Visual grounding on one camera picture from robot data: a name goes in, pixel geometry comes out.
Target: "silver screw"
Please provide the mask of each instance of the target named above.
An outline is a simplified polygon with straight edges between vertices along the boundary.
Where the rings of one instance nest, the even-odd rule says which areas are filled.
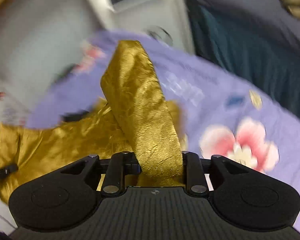
[[[118,190],[119,190],[119,188],[114,185],[105,186],[103,188],[103,191],[106,193],[109,193],[109,194],[116,193],[116,192],[118,192]]]
[[[195,192],[195,193],[203,193],[207,190],[207,188],[205,186],[202,185],[194,185],[191,187],[191,191]]]

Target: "white print on purple fabric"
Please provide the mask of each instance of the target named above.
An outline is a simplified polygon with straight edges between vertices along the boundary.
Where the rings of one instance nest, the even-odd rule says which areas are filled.
[[[202,157],[219,154],[256,171],[272,170],[279,161],[278,147],[265,141],[266,130],[261,122],[246,117],[238,125],[237,134],[226,126],[210,125],[199,145]]]
[[[198,106],[204,98],[202,90],[188,83],[187,80],[178,78],[174,73],[166,72],[166,82],[160,82],[162,87],[172,91],[194,106]]]

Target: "purple fabric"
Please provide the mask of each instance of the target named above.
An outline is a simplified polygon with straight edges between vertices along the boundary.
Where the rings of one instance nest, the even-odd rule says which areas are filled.
[[[265,126],[266,140],[273,141],[279,149],[280,160],[267,174],[290,184],[300,194],[300,120],[249,82],[143,35],[97,33],[91,43],[98,46],[105,57],[97,59],[89,73],[71,74],[53,85],[26,126],[54,127],[63,114],[88,110],[99,96],[103,97],[100,78],[119,40],[141,42],[154,64],[166,99],[175,99],[182,106],[189,151],[200,153],[198,142],[208,126],[221,124],[235,131],[239,122],[249,116]],[[252,105],[250,89],[261,95],[261,110]],[[300,231],[300,213],[294,226]]]

